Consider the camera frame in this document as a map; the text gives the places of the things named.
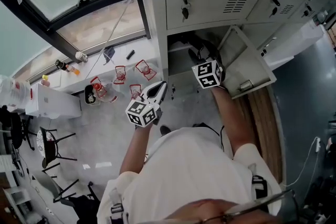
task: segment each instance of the windowsill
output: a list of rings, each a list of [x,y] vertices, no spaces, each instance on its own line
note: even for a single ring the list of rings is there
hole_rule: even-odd
[[[48,81],[50,82],[50,88],[53,88],[58,91],[67,92],[70,94],[83,91],[84,88],[90,84],[90,81],[95,77],[99,76],[99,78],[110,78],[111,80],[116,75],[116,66],[132,66],[138,63],[141,60],[146,61],[157,61],[157,56],[155,55],[155,49],[150,40],[146,38],[137,39],[123,45],[116,46],[114,48],[116,51],[112,57],[111,63],[108,62],[105,66],[103,65],[106,61],[104,56],[102,55],[95,67],[90,72],[92,66],[97,61],[99,54],[95,54],[89,57],[88,62],[84,63],[73,63],[71,64],[73,67],[77,68],[80,71],[80,74],[77,76],[72,72],[65,72],[62,70],[58,70],[48,77]],[[131,57],[131,59],[126,60],[126,56],[131,52],[131,50],[135,51],[135,54]],[[32,84],[35,85],[40,83],[41,80]]]

